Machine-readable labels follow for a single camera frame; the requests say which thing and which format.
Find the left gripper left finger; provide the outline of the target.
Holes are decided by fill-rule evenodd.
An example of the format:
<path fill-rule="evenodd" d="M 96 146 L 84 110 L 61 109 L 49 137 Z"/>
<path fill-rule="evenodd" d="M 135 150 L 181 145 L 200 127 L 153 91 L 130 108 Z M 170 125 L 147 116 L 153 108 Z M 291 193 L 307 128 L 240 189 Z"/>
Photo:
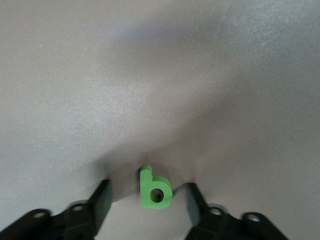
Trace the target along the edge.
<path fill-rule="evenodd" d="M 93 240 L 112 204 L 112 181 L 102 180 L 88 200 L 72 204 L 65 213 L 65 240 Z"/>

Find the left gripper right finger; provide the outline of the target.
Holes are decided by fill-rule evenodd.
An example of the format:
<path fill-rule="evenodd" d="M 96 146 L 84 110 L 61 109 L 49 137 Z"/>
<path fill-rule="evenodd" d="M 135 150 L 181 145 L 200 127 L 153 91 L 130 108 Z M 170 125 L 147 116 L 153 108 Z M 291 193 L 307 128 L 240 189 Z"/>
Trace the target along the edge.
<path fill-rule="evenodd" d="M 189 182 L 186 187 L 187 211 L 192 223 L 186 239 L 236 240 L 229 214 L 221 207 L 209 206 L 196 183 Z"/>

